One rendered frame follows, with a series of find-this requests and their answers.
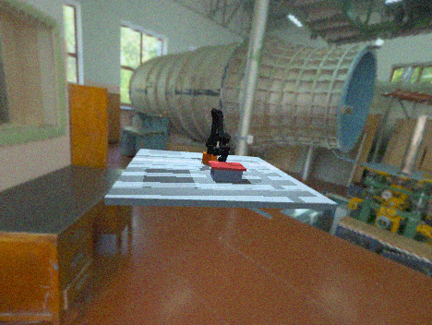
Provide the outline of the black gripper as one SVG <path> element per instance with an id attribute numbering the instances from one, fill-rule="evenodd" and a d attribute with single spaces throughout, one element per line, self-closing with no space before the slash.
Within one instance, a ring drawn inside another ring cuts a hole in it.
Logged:
<path id="1" fill-rule="evenodd" d="M 230 147 L 229 146 L 225 146 L 225 145 L 221 145 L 221 152 L 220 155 L 221 157 L 218 158 L 218 162 L 226 162 L 229 151 L 230 151 Z"/>

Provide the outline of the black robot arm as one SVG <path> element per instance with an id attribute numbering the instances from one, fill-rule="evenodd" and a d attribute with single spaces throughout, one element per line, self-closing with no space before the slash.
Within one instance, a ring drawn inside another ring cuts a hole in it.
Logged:
<path id="1" fill-rule="evenodd" d="M 211 110 L 212 116 L 212 126 L 210 136 L 206 143 L 206 147 L 208 147 L 207 154 L 212 154 L 213 156 L 220 156 L 220 152 L 222 151 L 220 146 L 225 145 L 231 139 L 231 136 L 228 133 L 223 132 L 223 114 L 221 109 L 213 108 Z M 218 132 L 217 132 L 218 130 Z M 217 134 L 216 134 L 217 132 Z M 219 148 L 217 147 L 217 141 L 219 142 Z"/>

